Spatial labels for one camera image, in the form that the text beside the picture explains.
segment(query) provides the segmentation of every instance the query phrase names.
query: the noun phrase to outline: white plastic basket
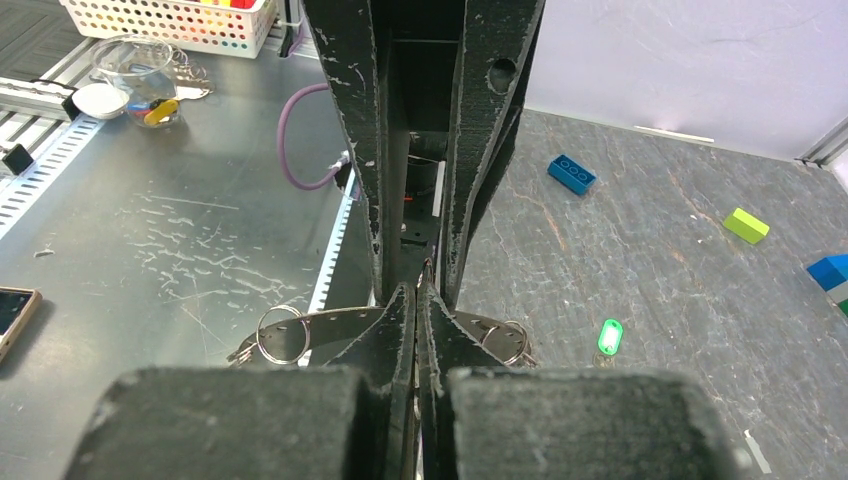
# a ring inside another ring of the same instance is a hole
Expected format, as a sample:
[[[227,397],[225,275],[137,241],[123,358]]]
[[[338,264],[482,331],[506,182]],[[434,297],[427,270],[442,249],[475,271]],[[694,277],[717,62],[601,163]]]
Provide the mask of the white plastic basket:
[[[184,50],[256,58],[277,17],[277,2],[249,10],[171,0],[60,0],[82,35],[136,33]]]

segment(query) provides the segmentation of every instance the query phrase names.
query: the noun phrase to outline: green keychain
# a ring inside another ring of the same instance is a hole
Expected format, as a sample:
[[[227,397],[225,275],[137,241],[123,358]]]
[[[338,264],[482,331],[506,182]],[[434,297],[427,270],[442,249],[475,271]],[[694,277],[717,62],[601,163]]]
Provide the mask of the green keychain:
[[[598,337],[598,348],[604,355],[615,355],[618,352],[618,346],[621,344],[621,336],[624,335],[624,328],[614,318],[607,319],[604,326],[601,327],[601,335]]]

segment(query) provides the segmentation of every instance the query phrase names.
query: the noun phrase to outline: smartphone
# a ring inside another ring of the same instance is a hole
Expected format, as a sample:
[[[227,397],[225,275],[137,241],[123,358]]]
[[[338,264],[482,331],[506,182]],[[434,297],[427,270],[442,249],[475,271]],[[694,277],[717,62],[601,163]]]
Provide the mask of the smartphone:
[[[41,294],[35,290],[0,287],[0,362],[39,303]]]

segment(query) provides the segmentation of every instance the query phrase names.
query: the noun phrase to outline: blue block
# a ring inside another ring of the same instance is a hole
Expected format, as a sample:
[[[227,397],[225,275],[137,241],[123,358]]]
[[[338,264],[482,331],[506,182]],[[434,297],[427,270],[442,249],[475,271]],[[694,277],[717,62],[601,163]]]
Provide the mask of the blue block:
[[[594,175],[565,155],[560,155],[551,162],[548,173],[577,195],[584,195],[595,183]]]
[[[831,290],[848,280],[848,255],[824,257],[807,271],[824,290]]]

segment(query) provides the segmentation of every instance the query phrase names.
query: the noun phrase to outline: yellow-green lego brick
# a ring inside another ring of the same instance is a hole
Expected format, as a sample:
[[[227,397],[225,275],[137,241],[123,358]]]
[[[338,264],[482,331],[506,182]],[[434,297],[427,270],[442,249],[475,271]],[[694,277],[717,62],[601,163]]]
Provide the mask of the yellow-green lego brick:
[[[734,210],[724,220],[724,226],[751,244],[755,244],[765,238],[769,231],[768,225],[741,208]]]

